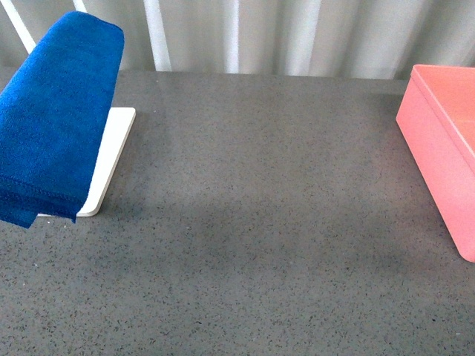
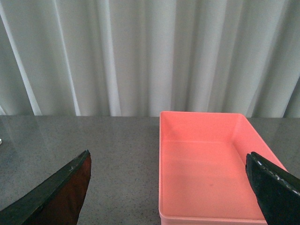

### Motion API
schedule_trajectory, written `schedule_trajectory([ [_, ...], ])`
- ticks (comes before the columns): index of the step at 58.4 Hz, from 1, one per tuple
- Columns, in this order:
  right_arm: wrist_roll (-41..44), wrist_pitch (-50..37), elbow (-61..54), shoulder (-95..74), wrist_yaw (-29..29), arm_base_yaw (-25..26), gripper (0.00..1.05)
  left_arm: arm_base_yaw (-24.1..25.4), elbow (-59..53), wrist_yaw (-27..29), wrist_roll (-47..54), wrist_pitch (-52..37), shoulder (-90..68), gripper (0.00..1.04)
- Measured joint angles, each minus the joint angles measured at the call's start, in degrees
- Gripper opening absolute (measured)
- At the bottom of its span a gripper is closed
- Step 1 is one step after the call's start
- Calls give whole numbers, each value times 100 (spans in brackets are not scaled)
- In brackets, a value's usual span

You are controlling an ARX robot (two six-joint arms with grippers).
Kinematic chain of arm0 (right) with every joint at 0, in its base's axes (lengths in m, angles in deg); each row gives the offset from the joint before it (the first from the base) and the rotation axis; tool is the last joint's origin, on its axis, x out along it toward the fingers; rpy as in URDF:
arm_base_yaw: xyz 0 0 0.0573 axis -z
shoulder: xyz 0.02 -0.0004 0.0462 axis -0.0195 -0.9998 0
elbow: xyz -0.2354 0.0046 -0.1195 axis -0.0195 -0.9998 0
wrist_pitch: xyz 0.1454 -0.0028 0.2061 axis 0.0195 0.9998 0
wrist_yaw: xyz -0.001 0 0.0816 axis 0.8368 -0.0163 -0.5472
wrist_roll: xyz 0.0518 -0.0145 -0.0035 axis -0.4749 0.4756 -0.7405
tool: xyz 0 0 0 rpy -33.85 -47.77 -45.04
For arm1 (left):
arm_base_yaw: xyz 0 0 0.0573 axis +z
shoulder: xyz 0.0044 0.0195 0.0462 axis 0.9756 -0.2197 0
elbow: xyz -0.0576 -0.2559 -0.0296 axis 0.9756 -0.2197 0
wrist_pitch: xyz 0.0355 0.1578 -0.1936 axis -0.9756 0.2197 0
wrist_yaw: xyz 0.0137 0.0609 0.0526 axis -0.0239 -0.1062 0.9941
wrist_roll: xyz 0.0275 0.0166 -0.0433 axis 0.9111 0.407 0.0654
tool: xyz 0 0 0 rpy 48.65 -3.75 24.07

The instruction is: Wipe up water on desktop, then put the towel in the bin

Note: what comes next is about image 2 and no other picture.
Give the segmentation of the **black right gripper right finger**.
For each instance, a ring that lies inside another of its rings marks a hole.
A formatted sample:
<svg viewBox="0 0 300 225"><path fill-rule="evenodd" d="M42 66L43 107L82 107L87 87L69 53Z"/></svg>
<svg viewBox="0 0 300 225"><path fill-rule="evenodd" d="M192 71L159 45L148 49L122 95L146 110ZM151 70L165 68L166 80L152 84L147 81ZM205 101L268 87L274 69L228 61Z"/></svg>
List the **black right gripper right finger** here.
<svg viewBox="0 0 300 225"><path fill-rule="evenodd" d="M246 174L269 225L300 223L300 179L256 152L246 156Z"/></svg>

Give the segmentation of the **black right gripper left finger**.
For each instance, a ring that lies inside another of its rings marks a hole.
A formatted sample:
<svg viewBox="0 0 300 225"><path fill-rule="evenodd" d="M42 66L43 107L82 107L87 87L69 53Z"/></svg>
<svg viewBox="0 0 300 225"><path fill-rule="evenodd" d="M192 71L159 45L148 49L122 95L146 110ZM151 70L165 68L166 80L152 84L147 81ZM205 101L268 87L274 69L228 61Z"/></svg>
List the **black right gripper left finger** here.
<svg viewBox="0 0 300 225"><path fill-rule="evenodd" d="M76 225L91 178L88 150L0 212L2 225Z"/></svg>

